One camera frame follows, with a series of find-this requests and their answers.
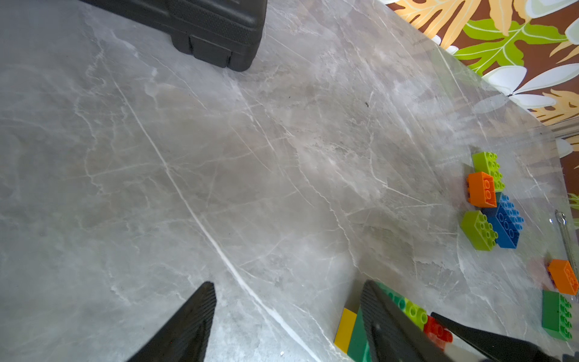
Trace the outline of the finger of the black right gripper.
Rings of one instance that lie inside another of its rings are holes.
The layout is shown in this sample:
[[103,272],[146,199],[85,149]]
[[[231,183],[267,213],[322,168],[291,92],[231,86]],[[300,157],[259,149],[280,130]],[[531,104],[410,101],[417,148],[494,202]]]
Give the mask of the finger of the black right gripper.
[[436,312],[432,312],[431,316],[443,327],[487,357],[488,360],[559,361],[559,359],[548,355],[533,343],[467,327]]

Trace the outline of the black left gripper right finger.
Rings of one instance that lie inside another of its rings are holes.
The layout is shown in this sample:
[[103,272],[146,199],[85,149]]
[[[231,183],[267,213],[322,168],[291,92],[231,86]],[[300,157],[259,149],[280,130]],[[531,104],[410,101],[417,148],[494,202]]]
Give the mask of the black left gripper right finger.
[[449,361],[373,280],[360,296],[363,323],[373,361]]

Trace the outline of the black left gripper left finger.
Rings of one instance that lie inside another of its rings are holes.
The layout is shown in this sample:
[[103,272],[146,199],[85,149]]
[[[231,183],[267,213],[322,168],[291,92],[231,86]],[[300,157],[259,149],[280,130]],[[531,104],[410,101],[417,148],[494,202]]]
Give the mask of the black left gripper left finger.
[[206,281],[128,361],[203,361],[216,306],[214,283]]

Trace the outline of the lime green long lego brick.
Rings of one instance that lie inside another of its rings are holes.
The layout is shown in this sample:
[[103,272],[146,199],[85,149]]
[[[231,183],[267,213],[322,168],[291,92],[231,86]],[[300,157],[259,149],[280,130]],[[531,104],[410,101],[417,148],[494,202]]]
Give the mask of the lime green long lego brick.
[[423,331],[428,322],[428,313],[421,306],[416,305],[408,299],[405,299],[405,303],[404,313],[420,331]]

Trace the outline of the yellow lego brick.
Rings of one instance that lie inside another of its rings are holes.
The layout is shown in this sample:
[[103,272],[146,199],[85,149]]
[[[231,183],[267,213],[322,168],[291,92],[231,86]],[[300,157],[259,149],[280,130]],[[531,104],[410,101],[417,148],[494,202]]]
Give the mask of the yellow lego brick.
[[334,339],[334,345],[345,354],[348,354],[356,320],[356,313],[347,308],[343,309],[342,317],[339,321],[338,330]]

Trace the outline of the red lego brick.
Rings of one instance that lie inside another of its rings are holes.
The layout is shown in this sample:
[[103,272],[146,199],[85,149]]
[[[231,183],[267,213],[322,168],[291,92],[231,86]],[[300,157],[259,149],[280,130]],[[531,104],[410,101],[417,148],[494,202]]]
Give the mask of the red lego brick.
[[453,342],[452,333],[443,327],[435,318],[428,316],[423,332],[439,349],[444,351],[449,343]]

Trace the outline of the lime green lego brick front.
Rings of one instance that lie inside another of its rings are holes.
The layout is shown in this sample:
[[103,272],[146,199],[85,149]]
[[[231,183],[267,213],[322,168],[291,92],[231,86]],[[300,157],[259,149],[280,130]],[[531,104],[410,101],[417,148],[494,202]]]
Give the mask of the lime green lego brick front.
[[498,234],[481,211],[466,212],[461,229],[476,250],[491,251],[496,246]]

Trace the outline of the dark blue upturned lego brick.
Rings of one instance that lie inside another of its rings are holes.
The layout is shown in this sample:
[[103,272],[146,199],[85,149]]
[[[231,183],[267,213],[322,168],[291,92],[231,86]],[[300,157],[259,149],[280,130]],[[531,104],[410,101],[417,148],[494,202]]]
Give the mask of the dark blue upturned lego brick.
[[499,247],[516,249],[523,230],[524,219],[508,196],[503,192],[497,192],[495,195],[497,207],[483,208],[482,213],[492,225],[493,230],[497,232],[498,237],[495,241]]

